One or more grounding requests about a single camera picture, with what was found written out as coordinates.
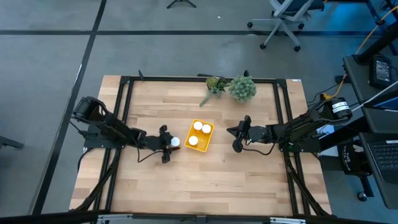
yellow container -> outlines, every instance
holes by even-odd
[[[193,128],[193,124],[197,121],[202,122],[203,125],[205,125],[205,124],[210,125],[211,132],[208,134],[205,134],[201,130],[199,130],[199,131],[195,130],[195,128]],[[194,119],[192,121],[191,128],[189,129],[188,136],[185,140],[185,146],[190,147],[191,149],[196,149],[197,151],[206,152],[207,147],[209,146],[209,143],[210,143],[211,136],[213,135],[213,130],[214,130],[214,124],[210,124],[210,123],[198,120],[198,119]],[[189,144],[188,140],[191,136],[196,136],[198,138],[198,144],[196,146],[192,146],[191,144]]]

concrete floor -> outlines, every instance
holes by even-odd
[[[270,17],[265,0],[192,0],[166,10],[166,0],[108,1],[100,30],[247,30],[253,17]],[[0,1],[0,30],[91,30],[100,0]],[[380,2],[374,1],[375,8]],[[365,4],[327,3],[312,13],[307,31],[370,31],[374,19]],[[270,26],[254,27],[271,30]],[[78,99],[98,94],[103,75],[195,76],[197,73],[242,74],[254,77],[302,79],[305,96],[334,84],[342,75],[342,58],[355,53],[363,36],[298,36],[301,51],[285,36],[271,39],[265,50],[256,35],[101,35],[97,36]],[[44,163],[55,138],[67,99],[88,41],[86,35],[0,35],[0,135],[25,142],[23,151],[0,151],[0,216],[29,213]],[[375,41],[371,38],[367,45]],[[355,103],[353,89],[340,95]],[[72,128],[47,195],[45,213],[65,212],[76,178],[83,139]],[[359,202],[358,178],[341,171],[325,171],[333,214],[342,218],[394,222],[398,212],[388,210],[371,179],[375,198]]]

yellow cable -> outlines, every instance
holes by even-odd
[[[391,9],[389,12],[386,13],[386,15],[384,15],[381,18],[381,21],[383,21],[392,11],[398,9],[398,6],[394,7],[393,9]],[[356,50],[355,54],[358,54],[359,50],[361,50],[361,48],[363,47],[363,45],[366,43],[366,41],[368,41],[368,39],[370,38],[370,36],[374,33],[374,31],[376,31],[376,29],[379,27],[379,25],[376,25],[374,27],[374,29],[372,30],[372,32],[369,33],[369,35],[365,38],[365,40],[362,42],[362,44],[359,46],[358,50]]]
[[[386,15],[384,15],[381,18],[381,21],[384,21],[384,19],[390,14],[392,13],[394,10],[398,9],[398,6],[394,7],[393,9],[391,9],[389,12],[386,13]],[[358,50],[356,50],[355,54],[358,54],[359,50],[361,50],[361,48],[363,47],[363,45],[368,41],[368,39],[370,38],[370,36],[372,36],[372,34],[374,33],[374,31],[376,31],[376,29],[379,27],[379,25],[376,25],[374,27],[374,29],[369,33],[369,35],[363,40],[362,44],[358,47]],[[336,91],[336,93],[333,96],[327,95],[326,93],[323,93],[323,98],[325,100],[329,100],[332,99],[333,97],[336,97],[337,94],[340,92],[341,86],[343,85],[344,79],[347,77],[347,74],[344,74],[343,79],[340,82],[340,85]]]

green succulent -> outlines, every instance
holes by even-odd
[[[254,97],[257,90],[251,77],[238,76],[231,81],[229,92],[239,102],[245,102]]]
[[[206,84],[209,90],[217,88],[221,91],[225,91],[224,88],[229,85],[224,77],[209,77],[206,79]]]
[[[202,107],[203,105],[205,105],[205,104],[207,103],[207,101],[209,101],[210,98],[211,98],[213,95],[215,95],[217,98],[220,98],[220,97],[221,97],[221,90],[218,89],[218,88],[215,88],[215,87],[209,89],[209,91],[207,92],[205,98],[204,98],[203,101],[199,104],[199,106]]]
[[[224,77],[209,77],[206,79],[206,84],[209,91],[199,106],[205,105],[213,95],[215,95],[217,98],[220,98],[221,91],[225,91],[224,88],[229,86],[227,79]]]

wooden table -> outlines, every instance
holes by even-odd
[[[99,91],[102,100],[113,111],[120,76],[105,76]],[[134,82],[127,125],[159,135],[166,124],[171,135],[184,142],[192,120],[215,124],[206,153],[185,146],[171,154],[171,161],[161,163],[156,154],[138,164],[137,151],[126,147],[121,154],[111,210],[128,213],[176,213],[208,215],[292,215],[283,155],[277,148],[269,156],[255,152],[238,154],[232,149],[234,136],[226,128],[237,126],[245,115],[252,125],[276,124],[277,113],[273,87],[257,83],[257,95],[247,103],[235,102],[229,93],[212,98],[199,107],[206,94],[203,82]],[[300,80],[287,80],[293,117],[305,113]],[[287,116],[280,89],[284,121]],[[271,144],[251,144],[267,152]],[[141,150],[141,158],[151,151]],[[317,202],[331,212],[319,161],[301,153],[305,183]],[[79,206],[98,181],[104,149],[95,149],[81,162],[70,208]],[[296,186],[298,208],[301,196]],[[108,187],[103,191],[100,208]]]

